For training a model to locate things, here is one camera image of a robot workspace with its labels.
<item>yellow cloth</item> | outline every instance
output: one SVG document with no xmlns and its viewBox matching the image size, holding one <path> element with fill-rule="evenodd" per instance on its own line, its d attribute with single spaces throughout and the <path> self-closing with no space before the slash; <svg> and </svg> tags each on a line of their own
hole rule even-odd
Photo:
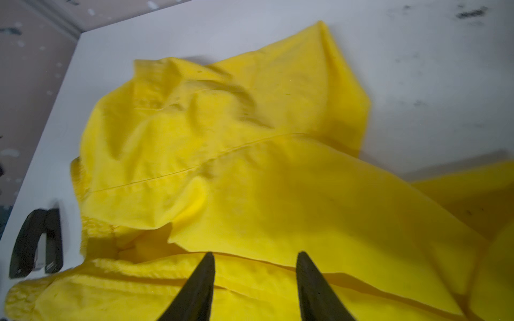
<svg viewBox="0 0 514 321">
<path fill-rule="evenodd" d="M 8 315 L 156 320 L 213 251 L 211 320 L 300 320 L 306 251 L 359 321 L 467 319 L 491 238 L 444 208 L 466 191 L 429 198 L 445 178 L 417 190 L 355 158 L 369 104 L 321 22 L 205 67 L 136 61 L 72 164 L 84 264 L 13 287 Z M 476 297 L 496 293 L 485 269 Z"/>
</svg>

